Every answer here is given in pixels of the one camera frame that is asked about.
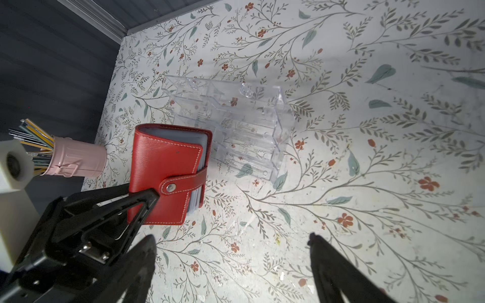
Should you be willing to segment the red leather card holder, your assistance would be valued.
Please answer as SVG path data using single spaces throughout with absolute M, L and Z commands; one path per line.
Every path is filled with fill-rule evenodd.
M 210 130 L 171 124 L 135 128 L 129 191 L 159 194 L 145 224 L 182 225 L 203 206 L 212 136 Z

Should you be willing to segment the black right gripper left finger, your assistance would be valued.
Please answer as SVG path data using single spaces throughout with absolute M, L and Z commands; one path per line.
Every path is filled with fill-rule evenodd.
M 157 256 L 153 235 L 146 236 L 100 278 L 75 297 L 76 302 L 145 302 Z

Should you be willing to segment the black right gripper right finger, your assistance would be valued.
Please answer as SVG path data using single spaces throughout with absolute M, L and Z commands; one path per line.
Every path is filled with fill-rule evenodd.
M 308 246 L 320 302 L 394 302 L 322 236 L 311 233 Z

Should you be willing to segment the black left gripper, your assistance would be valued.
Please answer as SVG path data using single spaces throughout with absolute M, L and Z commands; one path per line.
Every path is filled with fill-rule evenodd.
M 1 302 L 69 302 L 128 251 L 160 196 L 129 184 L 58 198 L 46 208 L 17 264 L 1 286 Z

